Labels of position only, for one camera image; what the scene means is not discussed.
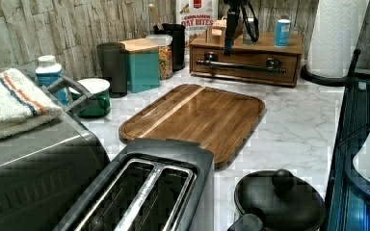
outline paper towel holder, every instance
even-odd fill
[[[337,79],[331,79],[315,74],[311,74],[308,72],[306,65],[302,67],[302,70],[300,72],[300,75],[303,79],[306,81],[309,81],[314,84],[322,85],[322,86],[328,86],[328,87],[344,87],[346,85],[349,85],[354,80],[354,73],[356,70],[356,65],[358,61],[358,56],[361,53],[359,49],[356,49],[353,53],[353,58],[351,59],[350,68],[348,69],[348,74],[345,77],[337,78]]]

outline white marble countertop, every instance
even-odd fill
[[[171,79],[161,81],[160,88],[112,99],[112,112],[107,116],[81,121],[113,159],[125,147],[119,140],[121,124],[182,84],[239,92],[266,104],[266,115],[235,160],[215,171],[215,230],[227,230],[238,219],[234,188],[251,172],[285,168],[325,196],[344,88],[318,86],[301,78],[294,89],[199,78],[190,76],[186,65]]]

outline paper towel roll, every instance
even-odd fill
[[[347,76],[369,0],[320,0],[307,70],[326,78]]]

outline toaster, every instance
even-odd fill
[[[198,143],[133,140],[54,230],[213,230],[213,168]]]
[[[73,81],[63,76],[44,88]],[[61,116],[0,140],[0,230],[52,230],[110,160],[99,139],[73,114],[95,104],[87,90]]]

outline dish towel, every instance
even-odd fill
[[[62,108],[19,70],[0,73],[0,139],[29,131],[61,113]]]

